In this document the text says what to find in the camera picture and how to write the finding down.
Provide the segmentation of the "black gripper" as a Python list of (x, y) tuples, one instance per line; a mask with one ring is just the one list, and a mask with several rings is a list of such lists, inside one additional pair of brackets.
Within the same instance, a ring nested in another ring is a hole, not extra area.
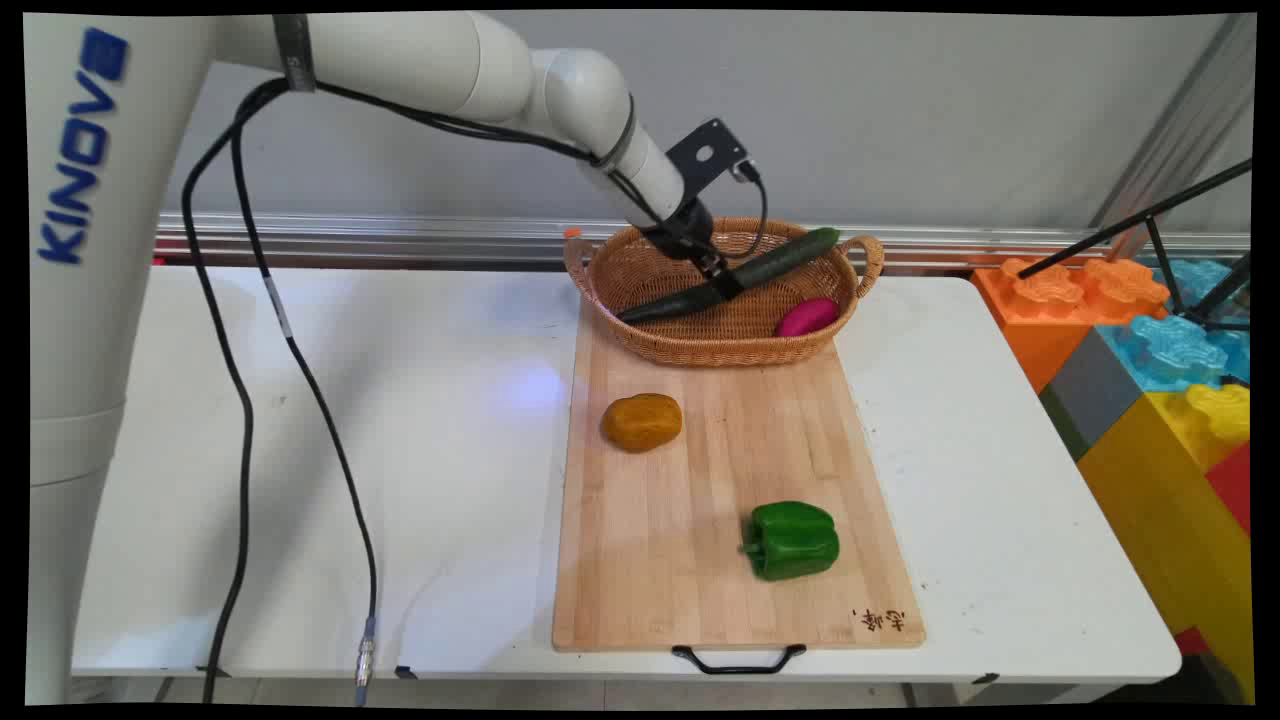
[(663, 256), (676, 261), (696, 263), (705, 281), (713, 281), (713, 290), (721, 302), (730, 302), (746, 287), (731, 269), (724, 269), (724, 258), (717, 252), (712, 236), (714, 219), (700, 199), (690, 199), (677, 211), (658, 225), (643, 228), (644, 238)]

